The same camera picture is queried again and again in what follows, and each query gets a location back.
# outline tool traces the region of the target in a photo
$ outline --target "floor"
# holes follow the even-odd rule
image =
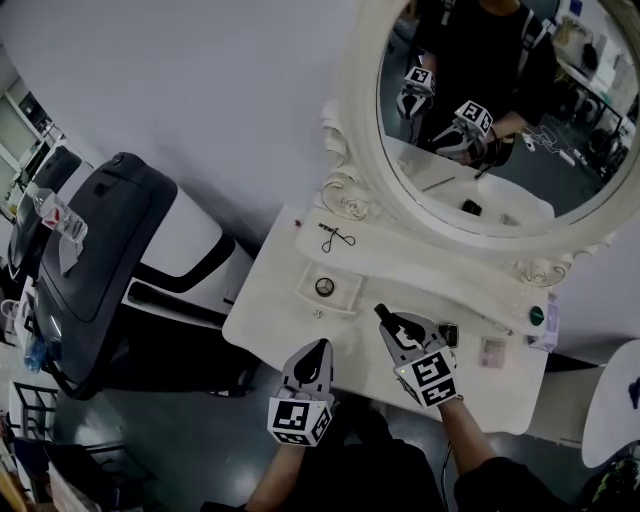
[[[411,27],[402,21],[398,22],[389,40],[390,50],[385,55],[380,75],[380,108],[385,133],[405,142],[417,140],[420,130],[420,119],[404,121],[396,111],[396,97],[402,88],[409,55],[406,41],[411,38]],[[583,148],[584,134],[572,126],[549,115],[544,116],[536,128],[537,133],[540,133],[543,125],[559,139],[555,148]],[[522,138],[516,137],[516,145],[507,163],[489,172],[520,185],[550,203],[556,217],[584,204],[602,189],[603,184],[596,171],[579,160],[576,160],[575,166],[571,166],[557,153],[549,152],[542,146],[536,148],[535,152],[529,152]]]
[[[123,442],[156,476],[146,492],[150,502],[162,505],[158,510],[197,511],[204,501],[240,506],[277,447],[265,423],[268,398],[279,379],[279,373],[262,366],[254,379],[256,390],[235,399],[115,390],[88,402],[63,397],[55,438],[85,445]],[[447,446],[442,425],[390,406],[386,417],[392,435],[422,449],[439,476]],[[490,439],[499,455],[526,464],[564,500],[575,499],[593,474],[582,465],[578,450],[529,436],[495,434]],[[455,480],[455,465],[450,464],[450,497]]]

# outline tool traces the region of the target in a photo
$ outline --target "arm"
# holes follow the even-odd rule
[[[454,398],[438,406],[444,429],[451,441],[453,457],[460,476],[478,469],[496,453],[460,399]]]
[[[433,53],[424,52],[424,56],[422,57],[422,69],[431,71],[435,75],[437,68],[438,59],[436,58],[436,56]]]
[[[304,452],[304,447],[280,445],[244,509],[251,512],[280,510],[296,486]]]
[[[498,457],[462,400],[455,398],[438,407],[460,474],[455,485],[458,510],[573,510],[526,466]]]
[[[493,123],[493,131],[497,139],[513,135],[527,126],[527,121],[517,112],[511,111],[502,119]]]
[[[418,19],[418,0],[409,0],[409,3],[405,7],[404,11],[402,11],[400,17],[408,21],[415,21]]]

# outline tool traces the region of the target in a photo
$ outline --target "cable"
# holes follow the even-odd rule
[[[413,140],[413,127],[416,124],[416,118],[414,117],[411,120],[411,133],[409,134],[409,144],[414,144],[415,141]]]
[[[558,125],[556,124],[556,122],[551,117],[548,117],[547,119],[553,125],[553,127],[558,131],[558,135],[560,135],[560,138],[562,139],[562,142],[564,142],[564,145],[567,146],[567,149],[568,150],[574,149],[572,148],[571,144],[567,142],[567,139],[564,138],[564,135],[562,135],[562,129],[558,128]]]
[[[442,465],[442,473],[440,473],[440,490],[442,491],[442,501],[444,503],[444,509],[449,512],[449,501],[447,500],[447,488],[446,483],[446,471],[449,457],[451,456],[451,443],[447,446],[447,456],[444,458],[444,464]]]
[[[531,128],[525,128],[526,131],[518,131],[518,133],[522,135],[527,135],[531,142],[537,144],[538,146],[542,146],[549,153],[560,153],[560,149],[557,149],[555,145],[558,143],[558,136],[549,129],[546,125],[542,125],[540,127],[540,133],[534,132]]]

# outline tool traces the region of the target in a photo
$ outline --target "person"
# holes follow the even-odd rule
[[[475,168],[481,162],[501,165],[515,133],[542,119],[553,94],[555,50],[544,35],[519,73],[529,9],[519,0],[455,0],[443,24],[447,1],[451,0],[424,0],[418,5],[421,21],[414,44],[424,52],[422,67],[436,79],[434,104],[423,117],[418,147],[437,153],[447,143],[438,135],[451,126],[454,112],[471,100],[487,109],[494,123],[485,139],[455,159]],[[526,33],[537,36],[542,30],[534,16]]]
[[[525,466],[498,457],[461,399],[439,409],[460,475],[454,489],[458,510],[572,510]],[[343,444],[349,427],[362,444]],[[202,510],[220,510],[214,507]],[[443,509],[424,453],[393,439],[379,412],[349,403],[338,406],[317,447],[281,445],[244,506],[251,512]]]

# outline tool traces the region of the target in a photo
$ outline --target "white chair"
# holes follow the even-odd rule
[[[620,347],[605,367],[548,373],[527,434],[580,448],[585,466],[604,464],[640,441],[640,404],[630,386],[640,378],[640,340]]]

